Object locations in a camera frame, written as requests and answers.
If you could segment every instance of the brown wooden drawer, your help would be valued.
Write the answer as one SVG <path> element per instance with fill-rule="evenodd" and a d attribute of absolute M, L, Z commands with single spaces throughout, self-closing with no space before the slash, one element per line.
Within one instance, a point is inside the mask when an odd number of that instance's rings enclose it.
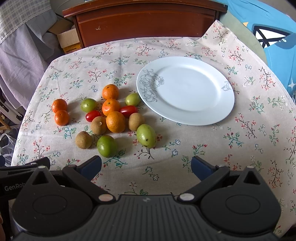
<path fill-rule="evenodd" d="M 83 47 L 136 37 L 201 37 L 226 12 L 209 0 L 96 0 L 66 9 Z"/>

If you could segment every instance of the plastic bag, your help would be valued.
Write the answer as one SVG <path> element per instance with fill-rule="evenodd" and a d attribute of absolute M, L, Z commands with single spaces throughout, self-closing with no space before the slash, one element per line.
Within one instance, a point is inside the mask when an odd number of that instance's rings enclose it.
<path fill-rule="evenodd" d="M 5 163 L 9 166 L 11 165 L 15 143 L 16 139 L 6 133 L 0 136 L 0 155 L 5 158 Z"/>

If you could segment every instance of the red tomato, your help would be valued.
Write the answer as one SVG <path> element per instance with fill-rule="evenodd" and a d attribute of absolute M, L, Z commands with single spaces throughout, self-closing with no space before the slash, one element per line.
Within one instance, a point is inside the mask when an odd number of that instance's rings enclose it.
<path fill-rule="evenodd" d="M 129 118 L 131 114 L 138 113 L 138 108 L 133 105 L 122 107 L 119 112 L 124 115 L 125 118 Z"/>
<path fill-rule="evenodd" d="M 97 110 L 92 110 L 91 112 L 88 112 L 88 113 L 86 114 L 85 118 L 86 118 L 86 120 L 87 120 L 88 122 L 92 122 L 92 120 L 93 120 L 94 118 L 96 118 L 97 116 L 101 116 L 101 113 L 98 112 Z"/>

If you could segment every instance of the orange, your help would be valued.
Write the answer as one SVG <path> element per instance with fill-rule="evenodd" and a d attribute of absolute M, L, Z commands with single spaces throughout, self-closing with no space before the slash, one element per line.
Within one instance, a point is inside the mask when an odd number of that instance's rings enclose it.
<path fill-rule="evenodd" d="M 119 95 L 119 89 L 116 85 L 106 85 L 102 91 L 102 97 L 107 99 L 117 99 Z"/>
<path fill-rule="evenodd" d="M 59 110 L 54 116 L 54 121 L 59 126 L 65 126 L 69 122 L 69 114 L 65 110 Z"/>
<path fill-rule="evenodd" d="M 105 116 L 108 116 L 108 114 L 112 111 L 119 111 L 119 110 L 120 110 L 120 104 L 115 99 L 107 99 L 102 105 L 102 112 Z"/>
<path fill-rule="evenodd" d="M 126 119 L 118 111 L 112 111 L 106 118 L 108 129 L 113 133 L 121 133 L 126 129 Z"/>
<path fill-rule="evenodd" d="M 52 103 L 52 111 L 56 113 L 59 110 L 67 110 L 67 102 L 63 99 L 56 99 Z"/>

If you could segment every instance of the green tomato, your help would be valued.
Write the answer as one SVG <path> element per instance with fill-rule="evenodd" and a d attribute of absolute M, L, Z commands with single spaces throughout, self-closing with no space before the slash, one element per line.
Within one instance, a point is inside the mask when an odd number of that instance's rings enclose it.
<path fill-rule="evenodd" d="M 94 99 L 85 99 L 81 102 L 80 108 L 82 111 L 88 113 L 94 110 L 98 106 L 98 103 Z"/>
<path fill-rule="evenodd" d="M 101 136 L 96 146 L 103 157 L 110 158 L 117 154 L 117 144 L 111 136 Z"/>
<path fill-rule="evenodd" d="M 154 129 L 147 124 L 142 124 L 138 127 L 137 139 L 147 148 L 154 148 L 156 145 L 156 133 Z"/>
<path fill-rule="evenodd" d="M 137 106 L 141 102 L 141 97 L 138 93 L 132 93 L 126 97 L 126 105 Z"/>

